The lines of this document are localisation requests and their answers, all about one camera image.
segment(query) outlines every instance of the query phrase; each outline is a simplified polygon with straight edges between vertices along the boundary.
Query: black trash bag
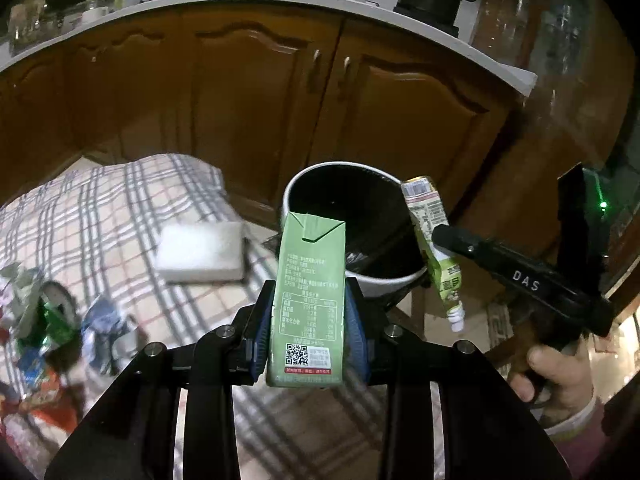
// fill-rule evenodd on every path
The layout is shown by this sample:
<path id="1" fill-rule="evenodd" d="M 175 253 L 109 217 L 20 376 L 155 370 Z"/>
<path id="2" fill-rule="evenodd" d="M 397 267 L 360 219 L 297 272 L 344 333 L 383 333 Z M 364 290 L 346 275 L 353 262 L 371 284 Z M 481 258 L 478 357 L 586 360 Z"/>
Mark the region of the black trash bag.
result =
<path id="1" fill-rule="evenodd" d="M 424 267 L 397 182 L 375 171 L 332 164 L 299 177 L 289 210 L 346 224 L 346 268 L 372 278 L 402 278 Z"/>

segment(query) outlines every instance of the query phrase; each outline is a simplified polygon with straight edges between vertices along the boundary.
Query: plaid blanket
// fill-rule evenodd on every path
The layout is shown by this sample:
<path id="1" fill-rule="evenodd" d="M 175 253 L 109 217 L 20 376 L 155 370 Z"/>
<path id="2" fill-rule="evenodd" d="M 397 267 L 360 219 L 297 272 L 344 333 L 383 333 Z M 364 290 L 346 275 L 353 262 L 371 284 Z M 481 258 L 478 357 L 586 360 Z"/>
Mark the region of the plaid blanket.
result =
<path id="1" fill-rule="evenodd" d="M 159 232 L 167 221 L 238 220 L 225 199 L 222 174 L 185 155 L 71 171 L 0 210 L 0 258 L 38 266 L 75 296 L 79 314 L 106 294 L 135 316 L 150 340 L 169 348 L 198 340 L 231 322 L 253 303 L 264 280 L 275 278 L 273 254 L 249 237 L 246 277 L 218 285 L 167 285 L 153 268 Z M 0 352 L 0 380 L 24 391 L 15 349 Z M 108 386 L 82 362 L 65 374 L 81 385 L 87 412 Z M 180 400 L 184 420 L 186 396 Z M 270 388 L 264 378 L 234 388 L 238 455 L 243 479 L 376 478 L 386 405 L 384 387 L 367 388 L 347 370 L 340 388 Z M 43 444 L 66 438 L 30 421 Z M 175 478 L 182 477 L 182 423 Z"/>

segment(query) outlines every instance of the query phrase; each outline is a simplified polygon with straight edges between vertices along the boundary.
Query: green juice carton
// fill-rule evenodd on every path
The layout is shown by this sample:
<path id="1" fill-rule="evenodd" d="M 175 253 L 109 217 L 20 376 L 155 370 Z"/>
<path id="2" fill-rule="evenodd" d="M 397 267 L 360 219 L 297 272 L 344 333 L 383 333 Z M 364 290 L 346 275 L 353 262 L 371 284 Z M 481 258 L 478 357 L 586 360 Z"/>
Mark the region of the green juice carton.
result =
<path id="1" fill-rule="evenodd" d="M 449 252 L 439 249 L 431 241 L 431 233 L 436 226 L 449 225 L 440 194 L 425 176 L 403 183 L 402 194 L 411 213 L 418 247 L 427 264 L 431 283 L 438 289 L 451 330 L 461 332 L 465 327 L 465 309 L 459 293 L 462 284 L 460 266 Z"/>
<path id="2" fill-rule="evenodd" d="M 271 311 L 270 386 L 342 383 L 344 222 L 290 212 Z"/>

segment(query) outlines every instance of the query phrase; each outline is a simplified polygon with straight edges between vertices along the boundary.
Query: screw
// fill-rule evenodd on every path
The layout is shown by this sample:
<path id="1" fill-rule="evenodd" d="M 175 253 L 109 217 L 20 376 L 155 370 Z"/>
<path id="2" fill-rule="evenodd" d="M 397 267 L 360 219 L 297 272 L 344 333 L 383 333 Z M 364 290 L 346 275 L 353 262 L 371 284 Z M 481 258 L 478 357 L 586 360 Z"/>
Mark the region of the screw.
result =
<path id="1" fill-rule="evenodd" d="M 236 328 L 231 325 L 219 326 L 216 329 L 216 335 L 218 337 L 227 338 L 233 336 L 236 333 Z"/>
<path id="2" fill-rule="evenodd" d="M 147 346 L 145 346 L 145 354 L 149 357 L 155 357 L 165 348 L 166 346 L 164 346 L 162 343 L 149 343 Z"/>
<path id="3" fill-rule="evenodd" d="M 458 352 L 462 352 L 463 354 L 471 355 L 476 351 L 476 345 L 474 345 L 471 341 L 461 339 L 460 341 L 456 341 L 456 350 L 458 350 Z"/>
<path id="4" fill-rule="evenodd" d="M 389 337 L 400 337 L 404 333 L 401 326 L 398 325 L 387 325 L 385 326 L 385 334 Z"/>

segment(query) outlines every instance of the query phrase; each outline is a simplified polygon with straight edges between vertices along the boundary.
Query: wooden cabinet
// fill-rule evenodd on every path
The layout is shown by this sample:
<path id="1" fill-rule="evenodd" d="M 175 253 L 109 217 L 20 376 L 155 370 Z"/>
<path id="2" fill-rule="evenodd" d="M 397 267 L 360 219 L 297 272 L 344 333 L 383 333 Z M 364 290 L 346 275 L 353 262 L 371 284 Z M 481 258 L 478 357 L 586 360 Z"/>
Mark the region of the wooden cabinet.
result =
<path id="1" fill-rule="evenodd" d="M 403 180 L 429 175 L 451 210 L 516 102 L 505 86 L 437 44 L 348 20 L 310 161 L 362 162 Z"/>
<path id="2" fill-rule="evenodd" d="M 0 206 L 9 200 L 24 181 L 24 139 L 17 134 L 12 121 L 10 87 L 0 75 Z"/>
<path id="3" fill-rule="evenodd" d="M 178 14 L 108 24 L 65 47 L 74 131 L 86 150 L 116 161 L 178 151 Z"/>
<path id="4" fill-rule="evenodd" d="M 260 2 L 114 20 L 4 76 L 0 127 L 4 92 L 10 122 L 42 139 L 33 155 L 19 142 L 39 178 L 81 152 L 104 163 L 188 153 L 222 170 L 240 214 L 271 225 L 289 180 L 323 160 L 428 174 L 451 210 L 518 103 L 506 83 L 424 38 Z"/>
<path id="5" fill-rule="evenodd" d="M 137 160 L 178 151 L 174 10 L 116 22 L 109 31 L 105 65 L 111 73 L 115 120 L 122 156 Z"/>
<path id="6" fill-rule="evenodd" d="M 27 58 L 8 71 L 7 81 L 6 110 L 12 135 L 22 147 L 15 156 L 15 170 L 23 184 L 33 187 L 78 152 L 63 99 L 60 52 L 50 48 Z"/>
<path id="7" fill-rule="evenodd" d="M 110 28 L 100 28 L 73 38 L 65 46 L 65 97 L 69 123 L 78 145 L 99 151 L 107 160 L 120 157 L 113 78 L 104 63 Z"/>
<path id="8" fill-rule="evenodd" d="M 220 168 L 241 214 L 274 222 L 305 167 L 342 19 L 256 4 L 184 13 L 188 94 L 182 130 Z"/>

